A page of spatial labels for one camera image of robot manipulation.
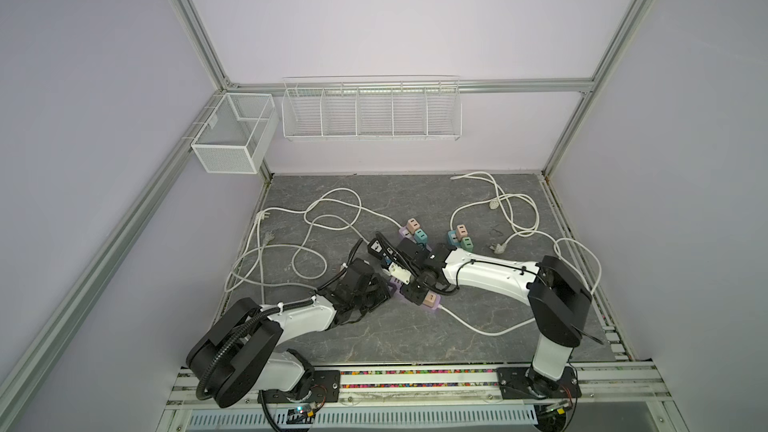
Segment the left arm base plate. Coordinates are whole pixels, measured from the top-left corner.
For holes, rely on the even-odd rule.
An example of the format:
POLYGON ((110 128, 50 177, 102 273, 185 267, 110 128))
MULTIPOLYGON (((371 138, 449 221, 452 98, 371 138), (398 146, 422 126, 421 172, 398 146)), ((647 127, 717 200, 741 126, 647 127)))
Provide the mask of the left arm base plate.
POLYGON ((336 403, 341 391, 340 370, 316 370, 300 379, 288 392, 268 389, 264 392, 267 404, 336 403))

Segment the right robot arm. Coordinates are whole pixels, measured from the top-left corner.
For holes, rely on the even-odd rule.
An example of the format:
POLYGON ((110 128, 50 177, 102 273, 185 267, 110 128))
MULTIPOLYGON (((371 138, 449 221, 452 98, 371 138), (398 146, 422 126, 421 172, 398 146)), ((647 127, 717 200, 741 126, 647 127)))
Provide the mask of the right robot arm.
POLYGON ((587 336, 585 324, 593 295, 563 259, 547 255, 537 262, 482 256, 439 244, 433 248, 411 239, 394 246, 382 233, 368 243, 368 253, 401 283, 400 293, 420 304, 429 293, 447 297, 476 288, 530 307, 539 338, 526 378, 549 388, 564 378, 571 355, 587 336))

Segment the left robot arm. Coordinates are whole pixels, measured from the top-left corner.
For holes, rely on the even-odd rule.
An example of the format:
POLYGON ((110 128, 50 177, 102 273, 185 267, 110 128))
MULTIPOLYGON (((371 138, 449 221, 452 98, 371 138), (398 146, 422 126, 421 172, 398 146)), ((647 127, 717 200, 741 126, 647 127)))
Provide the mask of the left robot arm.
POLYGON ((192 347, 186 367, 198 379, 195 396, 227 408, 246 394, 276 391, 305 400, 322 381, 315 367, 285 343, 306 334, 354 324, 388 301, 395 287, 363 259, 341 271, 310 297, 274 305, 243 298, 192 347))

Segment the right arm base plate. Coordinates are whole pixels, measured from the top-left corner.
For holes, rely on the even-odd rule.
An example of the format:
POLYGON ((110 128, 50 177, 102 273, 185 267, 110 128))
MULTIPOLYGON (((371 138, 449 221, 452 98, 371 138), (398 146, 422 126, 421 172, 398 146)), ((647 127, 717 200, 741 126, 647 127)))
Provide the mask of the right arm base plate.
POLYGON ((577 399, 582 397, 576 370, 567 365, 562 376, 549 379, 530 366, 499 367, 497 379, 503 399, 577 399))

